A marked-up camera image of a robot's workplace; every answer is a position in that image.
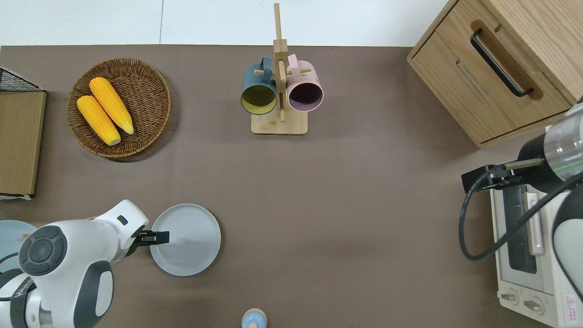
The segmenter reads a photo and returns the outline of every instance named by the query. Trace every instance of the oven door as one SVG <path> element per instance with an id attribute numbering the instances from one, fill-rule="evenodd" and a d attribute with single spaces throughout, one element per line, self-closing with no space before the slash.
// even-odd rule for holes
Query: oven door
<path id="1" fill-rule="evenodd" d="M 491 195 L 495 240 L 545 196 L 529 185 L 493 190 Z M 500 280 L 553 295 L 551 229 L 566 195 L 545 205 L 497 251 Z"/>

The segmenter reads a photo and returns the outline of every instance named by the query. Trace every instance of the round woven basket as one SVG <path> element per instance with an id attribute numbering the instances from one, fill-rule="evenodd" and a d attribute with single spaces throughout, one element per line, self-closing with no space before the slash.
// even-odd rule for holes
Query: round woven basket
<path id="1" fill-rule="evenodd" d="M 121 141 L 108 146 L 91 129 L 77 108 L 77 99 L 91 95 L 89 81 L 106 78 L 120 96 L 134 125 L 134 134 L 118 128 Z M 67 122 L 71 133 L 89 152 L 105 158 L 135 155 L 158 139 L 170 117 L 170 90 L 164 77 L 149 64 L 134 58 L 101 62 L 77 80 L 67 102 Z"/>

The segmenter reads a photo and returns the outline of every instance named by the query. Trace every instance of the black drawer handle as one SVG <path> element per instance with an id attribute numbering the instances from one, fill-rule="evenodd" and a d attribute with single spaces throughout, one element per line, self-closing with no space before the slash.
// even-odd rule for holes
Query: black drawer handle
<path id="1" fill-rule="evenodd" d="M 472 34 L 470 38 L 470 43 L 476 49 L 477 53 L 484 58 L 488 66 L 498 75 L 498 77 L 504 82 L 506 87 L 516 96 L 516 97 L 524 97 L 532 92 L 532 88 L 522 91 L 518 89 L 516 84 L 508 77 L 508 75 L 502 70 L 502 67 L 498 65 L 498 63 L 492 58 L 492 56 L 486 51 L 486 49 L 482 46 L 480 41 L 478 41 L 477 36 L 482 32 L 482 29 L 478 29 L 477 31 Z"/>

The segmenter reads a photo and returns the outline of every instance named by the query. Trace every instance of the white floor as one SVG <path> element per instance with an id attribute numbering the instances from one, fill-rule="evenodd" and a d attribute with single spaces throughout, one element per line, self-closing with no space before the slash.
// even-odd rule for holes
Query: white floor
<path id="1" fill-rule="evenodd" d="M 296 46 L 417 43 L 447 0 L 280 0 L 282 37 Z M 0 0 L 0 46 L 264 44 L 272 1 Z"/>

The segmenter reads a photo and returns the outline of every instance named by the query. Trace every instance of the oven window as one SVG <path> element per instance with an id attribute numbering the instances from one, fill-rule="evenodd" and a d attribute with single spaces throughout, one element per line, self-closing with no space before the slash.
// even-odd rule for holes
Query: oven window
<path id="1" fill-rule="evenodd" d="M 503 190 L 504 216 L 506 230 L 514 226 L 524 212 L 528 210 L 526 202 L 526 186 L 508 187 Z M 528 233 L 523 225 L 516 234 L 508 240 L 508 261 L 514 270 L 525 273 L 536 273 L 536 258 L 528 250 Z"/>

